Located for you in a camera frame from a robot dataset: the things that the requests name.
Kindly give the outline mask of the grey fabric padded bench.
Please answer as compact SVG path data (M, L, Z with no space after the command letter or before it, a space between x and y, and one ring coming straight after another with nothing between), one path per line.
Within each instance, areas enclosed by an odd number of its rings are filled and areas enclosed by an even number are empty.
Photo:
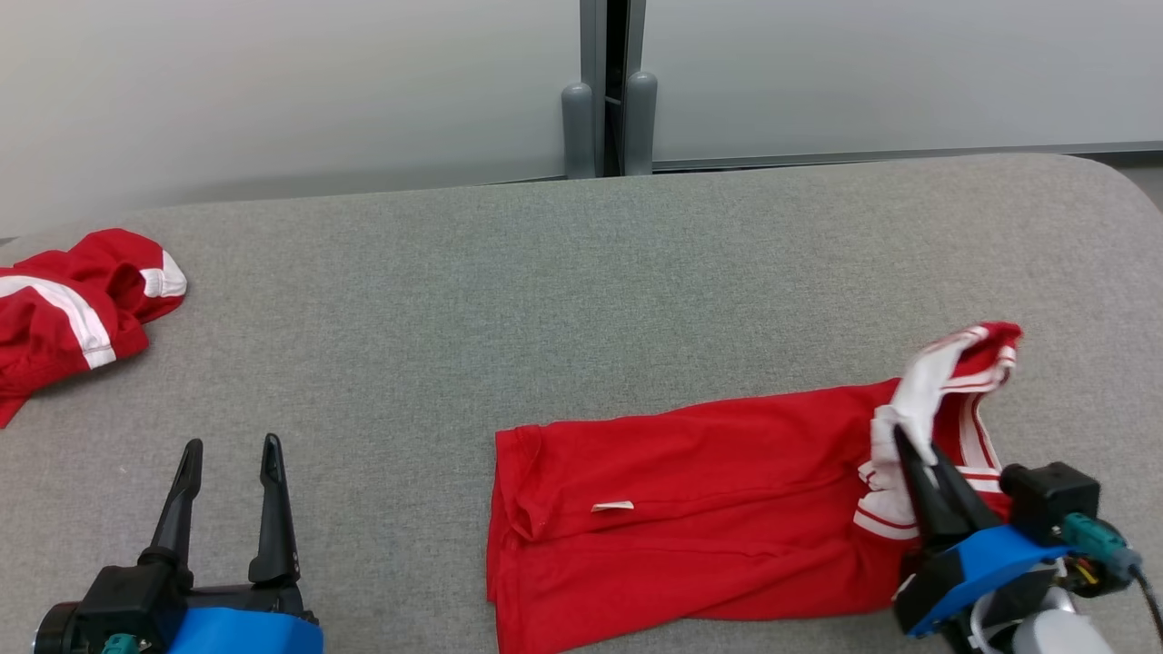
M1100 479L1163 600L1163 213L1058 154L647 175L122 220L190 280L138 356L0 431L0 654L154 534L204 439L190 562L244 582L261 449L285 448L327 654L493 654L495 431L902 372L1020 324L999 455Z

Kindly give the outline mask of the red jersey with white trim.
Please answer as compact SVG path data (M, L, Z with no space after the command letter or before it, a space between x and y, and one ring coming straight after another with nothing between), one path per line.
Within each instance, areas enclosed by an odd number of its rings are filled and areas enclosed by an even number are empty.
M894 431L939 447L1006 517L979 406L1021 336L973 324L889 381L498 431L486 597L500 654L677 619L889 607L919 546Z

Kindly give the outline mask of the frosted grey partition panel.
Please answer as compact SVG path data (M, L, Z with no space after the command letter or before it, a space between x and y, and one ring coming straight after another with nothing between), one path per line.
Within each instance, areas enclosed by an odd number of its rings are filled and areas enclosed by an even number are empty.
M1163 150L1163 0L640 0L657 170Z
M0 0L0 240L564 175L579 0Z

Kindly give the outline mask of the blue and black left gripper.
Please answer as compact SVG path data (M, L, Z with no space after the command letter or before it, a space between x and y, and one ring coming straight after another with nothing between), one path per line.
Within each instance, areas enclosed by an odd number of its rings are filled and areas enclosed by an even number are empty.
M55 604L36 630L35 654L100 654L105 639L116 633L148 640L145 654L324 654L323 630L293 600L294 588L183 587L177 569L188 568L201 475L204 440L191 439L151 543L138 556L145 566L105 567L83 600ZM259 541L248 580L294 584L302 573L285 457L274 433L264 438L259 481Z

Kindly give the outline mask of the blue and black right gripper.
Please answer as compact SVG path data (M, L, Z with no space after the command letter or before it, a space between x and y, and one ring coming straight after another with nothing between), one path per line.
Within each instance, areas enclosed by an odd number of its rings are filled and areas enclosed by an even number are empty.
M1062 526L1075 512L1099 519L1099 481L1064 462L1008 465L1001 519L939 446L928 464L902 426L893 438L919 529L893 599L905 637L1033 637L1039 613L1071 607L1080 576L1068 567Z

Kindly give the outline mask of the red shorts with white stripe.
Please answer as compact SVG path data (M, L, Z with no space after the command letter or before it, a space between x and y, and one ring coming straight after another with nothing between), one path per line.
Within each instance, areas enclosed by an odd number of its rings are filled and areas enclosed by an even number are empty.
M170 253L120 228L0 266L0 431L37 391L145 351L187 290Z

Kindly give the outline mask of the grey rounded partition post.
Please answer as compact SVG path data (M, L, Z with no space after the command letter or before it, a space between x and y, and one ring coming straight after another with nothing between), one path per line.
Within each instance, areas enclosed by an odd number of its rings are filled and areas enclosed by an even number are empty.
M625 175L652 175L658 80L651 72L628 74L622 101Z
M561 92L564 175L568 179L591 179L597 175L593 92L585 83Z

